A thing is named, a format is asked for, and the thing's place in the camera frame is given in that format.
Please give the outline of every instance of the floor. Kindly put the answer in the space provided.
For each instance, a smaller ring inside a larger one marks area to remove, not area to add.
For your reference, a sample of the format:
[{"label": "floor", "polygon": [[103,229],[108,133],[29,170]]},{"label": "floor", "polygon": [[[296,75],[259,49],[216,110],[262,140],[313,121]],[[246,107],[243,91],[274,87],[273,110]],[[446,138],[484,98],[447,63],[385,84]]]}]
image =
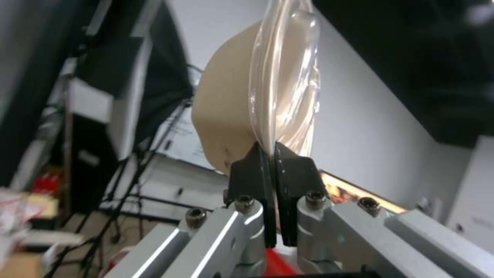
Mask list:
[{"label": "floor", "polygon": [[[73,232],[77,228],[77,225],[82,220],[82,215],[75,215],[71,218],[71,220],[65,225],[63,228],[64,231]],[[100,212],[92,213],[89,217],[86,225],[84,226],[81,234],[85,236],[85,238],[90,238],[91,236],[97,235],[99,231],[102,229],[108,217]],[[104,266],[108,265],[111,257],[119,252],[122,248],[126,246],[133,246],[139,242],[139,225],[138,220],[133,217],[120,216],[119,223],[121,224],[122,237],[117,244],[112,244],[110,242],[110,238],[115,234],[115,229],[113,226],[109,229],[109,232],[105,234],[104,237],[104,246],[103,246],[103,254],[104,254]],[[144,234],[147,234],[150,230],[152,230],[157,223],[155,221],[144,220]],[[89,246],[81,247],[77,250],[70,252],[64,261],[76,260],[82,258],[85,253],[88,251]],[[90,271],[90,278],[97,278],[100,275],[99,271],[99,262],[98,257],[96,256],[93,261],[93,267]],[[82,273],[79,272],[79,265],[71,264],[71,265],[62,265],[58,268],[55,273],[54,278],[78,278],[81,277]]]}]

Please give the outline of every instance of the tripod stand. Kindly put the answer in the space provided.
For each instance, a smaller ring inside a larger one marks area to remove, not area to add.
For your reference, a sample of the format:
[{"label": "tripod stand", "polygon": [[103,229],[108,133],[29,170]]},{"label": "tripod stand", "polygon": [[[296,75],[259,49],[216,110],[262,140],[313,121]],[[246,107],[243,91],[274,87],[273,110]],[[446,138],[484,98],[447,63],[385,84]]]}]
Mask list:
[{"label": "tripod stand", "polygon": [[[98,249],[100,251],[99,252],[100,268],[103,267],[103,236],[108,231],[108,229],[110,228],[110,226],[111,226],[112,223],[115,223],[116,228],[117,228],[117,233],[118,233],[118,235],[120,234],[120,227],[118,226],[117,218],[118,218],[118,216],[121,213],[122,207],[124,206],[127,198],[129,196],[131,196],[131,192],[134,189],[134,187],[139,184],[139,179],[142,176],[142,174],[144,173],[144,171],[147,169],[147,166],[149,165],[149,163],[151,162],[151,160],[156,155],[157,148],[162,145],[162,143],[164,142],[165,138],[170,133],[171,129],[174,127],[174,125],[177,123],[177,121],[182,116],[185,108],[187,108],[188,106],[190,106],[190,102],[191,102],[190,99],[185,99],[185,100],[183,100],[181,102],[181,104],[179,105],[179,108],[178,108],[178,112],[176,113],[175,117],[172,119],[172,121],[171,121],[170,125],[168,126],[168,128],[165,130],[165,132],[161,136],[161,138],[160,138],[158,144],[156,145],[156,147],[155,148],[152,148],[152,145],[153,145],[152,142],[153,142],[153,139],[154,139],[153,138],[150,141],[150,143],[148,145],[148,148],[146,149],[145,153],[143,155],[137,155],[137,157],[138,157],[137,169],[136,169],[134,175],[132,176],[132,179],[131,179],[131,181],[130,181],[130,183],[129,183],[126,191],[125,191],[125,194],[119,200],[118,205],[110,212],[110,217],[106,221],[105,225],[103,226],[103,228],[101,229],[101,231],[99,232],[99,234],[97,236],[95,236],[95,237],[92,237],[92,238],[86,240],[84,243],[82,243],[79,246],[72,247],[72,248],[65,248],[59,254],[59,256],[58,256],[57,260],[55,261],[55,263],[53,264],[50,272],[48,272],[44,276],[44,278],[51,278],[51,277],[53,277],[53,275],[55,274],[55,272],[58,269],[58,267],[60,267],[63,264],[71,264],[71,263],[79,263],[81,269],[84,269],[84,273],[83,273],[83,276],[82,277],[86,278],[88,276],[88,274],[89,274],[89,270],[90,270],[90,268],[92,266],[92,261],[94,260],[94,257],[96,256],[96,251]],[[114,195],[115,195],[116,188],[117,188],[118,183],[120,182],[120,180],[122,178],[122,175],[123,175],[123,172],[125,170],[125,166],[128,163],[128,160],[129,160],[129,158],[127,158],[126,160],[124,160],[122,162],[121,167],[120,167],[120,172],[118,173],[117,178],[115,180],[115,183],[113,185],[113,188],[110,191],[109,196],[106,199],[111,198],[113,200]],[[140,196],[140,194],[138,192],[138,195],[137,195],[137,197],[138,197],[138,203],[142,201],[142,198],[140,198],[139,196]],[[141,209],[142,209],[142,203],[140,204],[139,207],[140,207],[139,208],[139,215],[140,215],[140,212],[141,212]],[[82,228],[86,224],[89,216],[90,216],[90,213],[87,214],[83,218],[83,220],[80,222],[80,224],[78,225],[78,227],[77,227],[77,229],[75,231],[76,233],[77,232],[80,232],[82,230]],[[142,236],[143,235],[143,228],[142,228],[142,217],[141,216],[139,217],[139,227],[140,227],[140,235]],[[87,251],[86,255],[80,261],[63,262],[64,257],[70,251],[75,250],[75,249],[77,249],[79,247],[88,245],[88,244],[91,244],[91,247]]]}]

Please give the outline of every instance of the orange light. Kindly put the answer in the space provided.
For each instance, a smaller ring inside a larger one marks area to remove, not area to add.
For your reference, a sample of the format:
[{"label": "orange light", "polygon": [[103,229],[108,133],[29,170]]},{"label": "orange light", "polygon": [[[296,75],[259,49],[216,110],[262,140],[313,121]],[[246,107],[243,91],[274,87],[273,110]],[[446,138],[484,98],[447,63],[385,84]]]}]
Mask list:
[{"label": "orange light", "polygon": [[371,194],[365,190],[362,190],[358,187],[355,187],[351,184],[348,184],[338,178],[335,178],[335,177],[332,177],[326,173],[321,173],[321,178],[323,179],[323,182],[324,182],[324,185],[326,186],[326,190],[328,191],[328,193],[330,193],[330,191],[332,190],[331,189],[331,186],[332,185],[335,185],[341,189],[344,189],[345,191],[347,192],[350,192],[352,194],[355,194],[357,195],[359,198],[362,198],[362,197],[371,197],[371,198],[374,198],[374,200],[376,200],[377,202],[379,202],[379,204],[381,205],[381,207],[387,209],[388,211],[392,212],[392,213],[395,213],[395,214],[400,214],[400,213],[404,213],[406,212],[407,210],[400,207],[400,206],[397,206],[391,202],[388,202],[382,198],[379,198],[377,197],[376,195],[374,194]]}]

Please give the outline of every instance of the transparent plastic bag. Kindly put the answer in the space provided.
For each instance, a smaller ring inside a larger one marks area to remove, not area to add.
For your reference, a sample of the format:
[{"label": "transparent plastic bag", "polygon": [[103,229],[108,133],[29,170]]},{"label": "transparent plastic bag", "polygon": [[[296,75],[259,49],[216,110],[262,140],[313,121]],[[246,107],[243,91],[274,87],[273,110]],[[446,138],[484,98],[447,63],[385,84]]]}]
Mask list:
[{"label": "transparent plastic bag", "polygon": [[310,0],[272,0],[252,50],[249,114],[264,151],[276,141],[309,156],[318,110],[320,24]]}]

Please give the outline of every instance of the beige object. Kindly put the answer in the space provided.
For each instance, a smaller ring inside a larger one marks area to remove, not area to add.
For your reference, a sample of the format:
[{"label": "beige object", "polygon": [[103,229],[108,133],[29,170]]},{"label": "beige object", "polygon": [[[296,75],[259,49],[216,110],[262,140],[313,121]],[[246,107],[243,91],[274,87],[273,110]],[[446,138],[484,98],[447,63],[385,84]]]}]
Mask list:
[{"label": "beige object", "polygon": [[310,12],[294,11],[300,3],[307,1],[271,2],[267,16],[275,16],[225,42],[201,77],[192,121],[209,163],[227,175],[256,141],[270,155],[276,140],[310,154],[319,23]]},{"label": "beige object", "polygon": [[41,278],[41,256],[30,253],[14,253],[0,270],[0,278]]}]

